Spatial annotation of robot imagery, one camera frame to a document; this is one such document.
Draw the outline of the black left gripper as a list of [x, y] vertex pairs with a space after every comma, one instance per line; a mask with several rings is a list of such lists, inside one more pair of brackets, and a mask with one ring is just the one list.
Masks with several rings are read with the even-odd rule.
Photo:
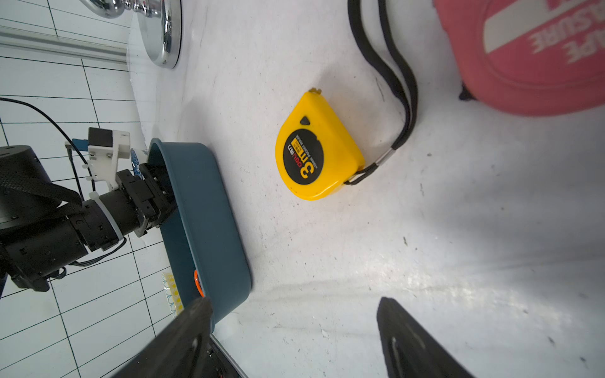
[[82, 239], [89, 250], [108, 250], [130, 233], [144, 236], [176, 210], [167, 169], [151, 164], [141, 169], [141, 177], [118, 172], [118, 189], [83, 203]]

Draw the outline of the dark teal storage box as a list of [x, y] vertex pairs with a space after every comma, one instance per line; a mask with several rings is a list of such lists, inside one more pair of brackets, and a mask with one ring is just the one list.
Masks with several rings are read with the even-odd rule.
[[187, 306], [201, 298], [194, 281], [198, 270], [217, 324], [247, 300], [252, 287], [217, 160], [201, 143], [154, 138], [147, 162], [167, 169], [176, 199], [176, 210], [160, 231], [181, 299]]

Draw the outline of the chrome glass holder stand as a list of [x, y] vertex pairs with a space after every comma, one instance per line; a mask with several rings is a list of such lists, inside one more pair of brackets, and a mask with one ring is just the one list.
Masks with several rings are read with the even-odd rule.
[[156, 66], [174, 69], [181, 52], [180, 0], [82, 0], [91, 12], [115, 19], [129, 10], [137, 20], [148, 57]]

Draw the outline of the pink tape measure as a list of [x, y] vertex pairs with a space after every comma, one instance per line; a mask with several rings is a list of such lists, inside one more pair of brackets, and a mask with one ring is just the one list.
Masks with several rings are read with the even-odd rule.
[[604, 104], [604, 3], [436, 1], [462, 101], [525, 116]]

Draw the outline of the yellow 3m tape measure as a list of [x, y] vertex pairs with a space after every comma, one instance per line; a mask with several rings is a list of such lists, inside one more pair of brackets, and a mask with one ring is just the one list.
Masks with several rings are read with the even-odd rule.
[[316, 201], [374, 173], [409, 138], [415, 120], [406, 121], [395, 143], [367, 165], [358, 145], [318, 88], [305, 92], [281, 127], [277, 168], [298, 198]]

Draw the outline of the blue floral ceramic bowl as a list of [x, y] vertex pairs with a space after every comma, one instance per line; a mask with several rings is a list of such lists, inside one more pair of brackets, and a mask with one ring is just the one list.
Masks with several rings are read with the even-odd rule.
[[148, 160], [147, 150], [135, 149], [130, 150], [131, 154], [131, 165], [132, 172], [135, 176], [143, 179], [143, 173], [141, 172], [141, 165], [145, 164]]

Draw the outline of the orange black tape measure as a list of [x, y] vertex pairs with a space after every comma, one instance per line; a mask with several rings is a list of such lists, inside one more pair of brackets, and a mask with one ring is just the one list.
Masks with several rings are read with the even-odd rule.
[[194, 281], [195, 281], [195, 286], [196, 286], [196, 289], [197, 289], [199, 295], [201, 297], [205, 298], [206, 295], [205, 295], [205, 292], [203, 290], [203, 285], [202, 285], [202, 282], [200, 280], [200, 276], [199, 276], [198, 270], [194, 271]]

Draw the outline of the yellow patterned cup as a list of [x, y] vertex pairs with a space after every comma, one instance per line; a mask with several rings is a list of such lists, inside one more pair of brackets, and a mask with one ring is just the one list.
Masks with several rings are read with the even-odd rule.
[[162, 274], [162, 283], [171, 314], [176, 318], [184, 311], [184, 303], [177, 288], [174, 275], [164, 272]]

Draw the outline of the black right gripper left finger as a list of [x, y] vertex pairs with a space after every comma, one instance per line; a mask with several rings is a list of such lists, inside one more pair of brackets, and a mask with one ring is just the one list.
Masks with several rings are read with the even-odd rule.
[[211, 301], [191, 302], [116, 377], [204, 377], [210, 342]]

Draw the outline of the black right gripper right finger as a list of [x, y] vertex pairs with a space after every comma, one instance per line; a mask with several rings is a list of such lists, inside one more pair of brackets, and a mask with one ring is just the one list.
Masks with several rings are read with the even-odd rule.
[[395, 299], [381, 298], [377, 325], [388, 376], [473, 377]]

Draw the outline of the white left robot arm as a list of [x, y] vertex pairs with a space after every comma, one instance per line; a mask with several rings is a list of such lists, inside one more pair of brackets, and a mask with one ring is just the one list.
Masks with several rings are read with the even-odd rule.
[[131, 233], [144, 236], [176, 210], [166, 169], [143, 164], [141, 175], [116, 174], [118, 188], [88, 200], [51, 182], [29, 146], [1, 149], [1, 281], [21, 289], [48, 291], [68, 266], [99, 262], [85, 256], [103, 250], [109, 256]]

